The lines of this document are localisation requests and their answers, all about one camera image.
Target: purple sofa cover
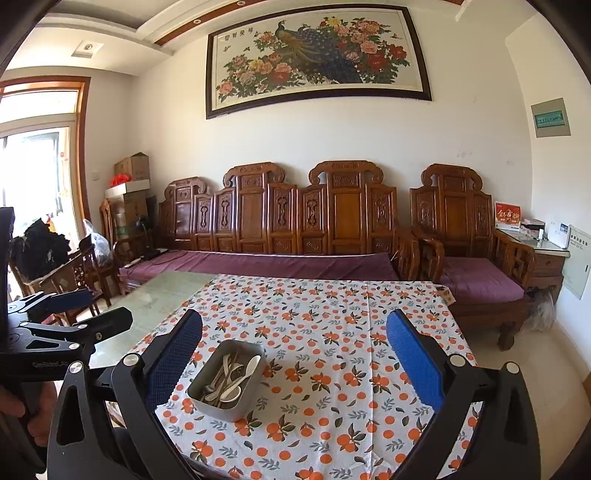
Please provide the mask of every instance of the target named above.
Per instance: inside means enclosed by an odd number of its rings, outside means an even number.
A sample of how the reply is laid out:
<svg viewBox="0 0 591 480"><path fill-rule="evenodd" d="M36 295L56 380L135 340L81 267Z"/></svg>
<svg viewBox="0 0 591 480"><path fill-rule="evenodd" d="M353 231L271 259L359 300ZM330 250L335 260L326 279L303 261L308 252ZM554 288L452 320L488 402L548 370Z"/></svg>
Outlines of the purple sofa cover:
<svg viewBox="0 0 591 480"><path fill-rule="evenodd" d="M119 274L122 280L126 277L142 284L167 270L318 280L398 280L386 253L321 257L175 250L120 268Z"/></svg>
<svg viewBox="0 0 591 480"><path fill-rule="evenodd" d="M446 257L440 283L458 303L505 303L521 300L523 288L487 258Z"/></svg>

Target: peacock painting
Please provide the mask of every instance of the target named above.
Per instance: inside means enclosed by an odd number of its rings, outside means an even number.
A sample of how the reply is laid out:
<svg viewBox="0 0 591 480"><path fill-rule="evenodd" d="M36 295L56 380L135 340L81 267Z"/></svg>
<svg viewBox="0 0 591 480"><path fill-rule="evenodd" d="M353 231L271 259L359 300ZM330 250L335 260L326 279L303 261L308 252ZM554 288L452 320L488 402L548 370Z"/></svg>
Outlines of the peacock painting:
<svg viewBox="0 0 591 480"><path fill-rule="evenodd" d="M349 95L363 89L363 95L430 99L409 25L403 7L311 7L212 34L208 117L250 100L282 101L286 93L312 98L344 86Z"/></svg>

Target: sofa leg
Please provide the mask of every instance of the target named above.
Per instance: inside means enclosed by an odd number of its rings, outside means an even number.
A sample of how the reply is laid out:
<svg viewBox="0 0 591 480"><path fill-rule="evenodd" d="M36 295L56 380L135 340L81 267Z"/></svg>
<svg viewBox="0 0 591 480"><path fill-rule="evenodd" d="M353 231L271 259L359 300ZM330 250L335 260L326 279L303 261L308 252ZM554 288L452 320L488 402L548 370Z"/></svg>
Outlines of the sofa leg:
<svg viewBox="0 0 591 480"><path fill-rule="evenodd" d="M498 346L502 352L506 352L515 343L515 334L518 332L518 329L515 323L504 323L499 330Z"/></svg>

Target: orange fruit print tablecloth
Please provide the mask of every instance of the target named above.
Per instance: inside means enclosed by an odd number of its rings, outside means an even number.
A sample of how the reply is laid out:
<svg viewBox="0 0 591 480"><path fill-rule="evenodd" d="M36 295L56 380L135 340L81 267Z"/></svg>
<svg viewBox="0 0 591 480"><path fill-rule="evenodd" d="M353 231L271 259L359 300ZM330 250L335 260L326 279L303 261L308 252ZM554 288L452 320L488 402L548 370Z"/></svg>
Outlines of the orange fruit print tablecloth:
<svg viewBox="0 0 591 480"><path fill-rule="evenodd" d="M169 332L187 309L203 339L156 415L185 455L229 478L386 480L421 436L433 409L421 403L390 348L396 308L447 354L474 357L431 283L291 280L220 275L132 351ZM260 343L267 368L249 413L235 423L205 416L187 397L191 379L229 338ZM466 416L440 476L457 469L480 404Z"/></svg>

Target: wooden door frame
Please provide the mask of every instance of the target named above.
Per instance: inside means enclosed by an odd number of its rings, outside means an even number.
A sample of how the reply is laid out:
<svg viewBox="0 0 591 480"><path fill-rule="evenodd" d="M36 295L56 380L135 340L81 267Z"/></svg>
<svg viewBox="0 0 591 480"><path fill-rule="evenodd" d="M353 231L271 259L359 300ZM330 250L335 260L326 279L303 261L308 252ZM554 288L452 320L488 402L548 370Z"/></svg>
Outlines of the wooden door frame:
<svg viewBox="0 0 591 480"><path fill-rule="evenodd" d="M90 91L90 77L71 75L40 75L0 81L0 99L4 95L41 90L76 90L76 183L79 212L90 220L88 193L86 191L85 129L86 109Z"/></svg>

